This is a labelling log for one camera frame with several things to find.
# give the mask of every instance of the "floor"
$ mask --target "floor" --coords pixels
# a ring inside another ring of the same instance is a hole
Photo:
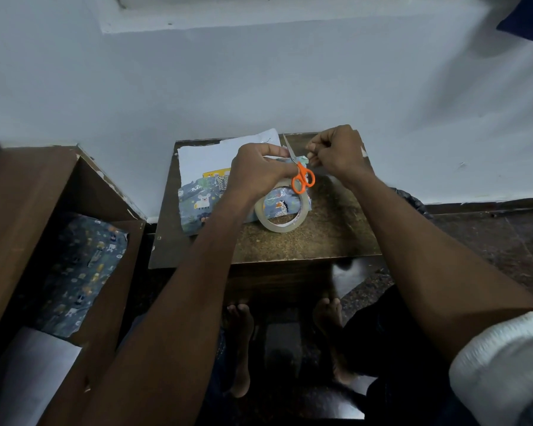
[[[442,214],[433,222],[533,293],[533,210]],[[148,262],[153,240],[150,233],[154,231],[149,227],[140,263]],[[137,268],[122,333],[135,316],[147,311],[171,274],[168,270]],[[369,268],[371,275],[360,278]],[[386,268],[374,262],[356,261],[338,269],[335,277],[343,295],[344,322],[393,284]],[[283,417],[363,417],[359,394],[365,393],[373,379],[360,377],[352,388],[332,382],[329,354],[313,326],[312,307],[290,305],[251,311],[256,322],[249,360],[252,384],[247,396],[237,401],[236,423],[274,422]]]

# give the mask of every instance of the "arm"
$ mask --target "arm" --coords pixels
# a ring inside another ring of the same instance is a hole
[[[380,181],[362,157],[362,146],[359,133],[342,125],[316,135],[308,157],[354,193],[407,307],[447,359],[484,329],[533,311],[526,289]]]
[[[253,205],[296,175],[266,143],[239,149],[228,188],[185,259],[132,332],[88,406],[83,425],[189,425],[207,388],[235,243]]]

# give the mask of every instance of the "scissor blade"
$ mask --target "scissor blade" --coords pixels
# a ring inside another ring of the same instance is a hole
[[[286,138],[284,133],[282,134],[282,137],[284,139],[284,142],[286,142],[286,147],[288,148],[288,152],[290,153],[290,159],[296,164],[296,154],[294,154],[294,151],[292,151],[292,147],[288,143],[288,139]]]

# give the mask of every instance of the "scissor handle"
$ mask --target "scissor handle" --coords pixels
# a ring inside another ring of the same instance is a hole
[[[312,187],[316,183],[316,177],[314,176],[314,172],[310,169],[306,169],[302,163],[298,162],[296,165],[298,166],[298,174],[292,178],[292,190],[296,194],[302,194],[306,191],[306,187]],[[310,182],[307,181],[308,178],[306,178],[306,175],[309,175],[312,179]],[[294,185],[296,181],[299,181],[300,183],[300,190],[296,189],[296,186]]]

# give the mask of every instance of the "forearm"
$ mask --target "forearm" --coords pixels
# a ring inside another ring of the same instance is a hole
[[[93,394],[83,424],[195,421],[213,367],[235,243],[252,206],[239,200],[227,192],[215,207]]]
[[[489,326],[533,310],[533,296],[436,228],[369,172],[351,188],[408,308],[452,359]]]

